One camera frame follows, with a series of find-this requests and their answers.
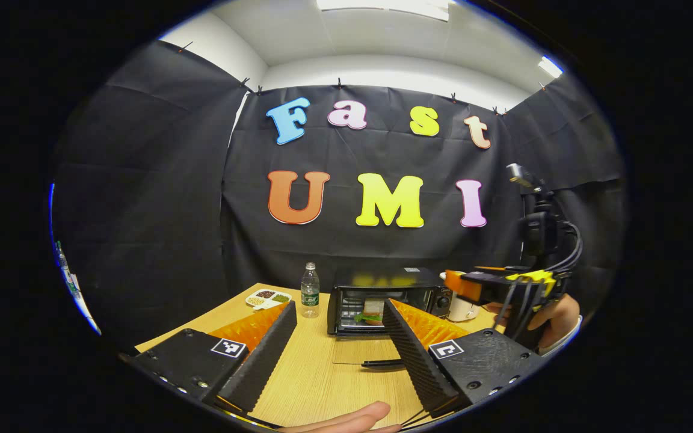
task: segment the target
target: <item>sandwich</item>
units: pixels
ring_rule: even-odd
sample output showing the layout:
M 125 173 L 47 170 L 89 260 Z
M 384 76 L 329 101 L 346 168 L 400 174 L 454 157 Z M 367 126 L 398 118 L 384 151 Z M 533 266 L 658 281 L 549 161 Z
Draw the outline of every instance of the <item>sandwich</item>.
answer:
M 354 317 L 355 322 L 365 321 L 369 325 L 383 325 L 384 299 L 365 299 L 363 311 Z

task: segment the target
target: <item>human hand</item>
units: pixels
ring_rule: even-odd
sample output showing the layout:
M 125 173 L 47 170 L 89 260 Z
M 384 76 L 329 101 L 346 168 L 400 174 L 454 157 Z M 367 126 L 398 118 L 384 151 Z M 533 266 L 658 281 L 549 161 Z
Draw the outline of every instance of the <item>human hand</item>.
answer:
M 364 431 L 395 433 L 402 428 L 402 425 L 387 425 L 387 427 L 371 430 L 371 427 L 389 413 L 390 405 L 383 401 L 375 401 L 362 409 L 337 416 L 334 419 L 297 427 L 278 428 L 278 431 L 283 431 L 283 433 L 364 433 Z
M 498 315 L 503 304 L 498 302 L 490 302 L 483 307 L 488 311 Z M 504 312 L 503 318 L 498 324 L 507 325 L 507 318 L 510 316 L 512 305 L 507 306 L 507 311 Z M 539 310 L 528 324 L 528 331 L 533 331 L 537 327 L 542 326 L 546 321 L 550 321 L 550 325 L 544 329 L 542 337 L 539 340 L 539 348 L 549 348 L 561 338 L 571 332 L 577 326 L 579 320 L 579 302 L 565 293 L 560 301 L 550 302 L 546 307 Z

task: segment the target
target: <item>toaster oven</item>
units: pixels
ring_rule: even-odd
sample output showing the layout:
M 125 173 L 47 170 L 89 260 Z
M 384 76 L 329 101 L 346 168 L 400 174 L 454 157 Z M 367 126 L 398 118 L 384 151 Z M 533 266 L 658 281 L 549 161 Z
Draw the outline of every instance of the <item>toaster oven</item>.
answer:
M 387 298 L 445 318 L 451 296 L 443 280 L 426 268 L 338 269 L 328 302 L 328 334 L 387 334 L 377 317 Z

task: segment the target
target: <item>ceiling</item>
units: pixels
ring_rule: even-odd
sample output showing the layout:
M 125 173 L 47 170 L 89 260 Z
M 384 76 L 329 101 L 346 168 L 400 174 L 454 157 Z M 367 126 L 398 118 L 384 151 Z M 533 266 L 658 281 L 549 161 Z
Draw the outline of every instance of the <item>ceiling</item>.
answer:
M 542 53 L 495 17 L 449 4 L 448 22 L 383 9 L 320 11 L 316 0 L 237 0 L 214 10 L 269 66 L 326 55 L 428 58 L 533 93 L 552 78 Z

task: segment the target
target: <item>toaster oven window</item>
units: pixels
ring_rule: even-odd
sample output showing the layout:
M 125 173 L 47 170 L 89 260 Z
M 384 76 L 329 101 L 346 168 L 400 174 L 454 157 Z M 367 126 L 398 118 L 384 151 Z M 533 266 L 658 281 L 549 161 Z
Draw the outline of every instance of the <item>toaster oven window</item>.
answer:
M 374 317 L 383 314 L 383 301 L 391 298 L 395 301 L 403 302 L 420 310 L 427 311 L 430 303 L 432 290 L 426 288 L 407 289 L 402 291 L 365 291 L 365 290 L 343 290 L 341 292 L 341 310 L 339 327 L 341 329 L 375 329 L 382 328 L 382 324 L 368 323 L 360 319 L 363 316 Z

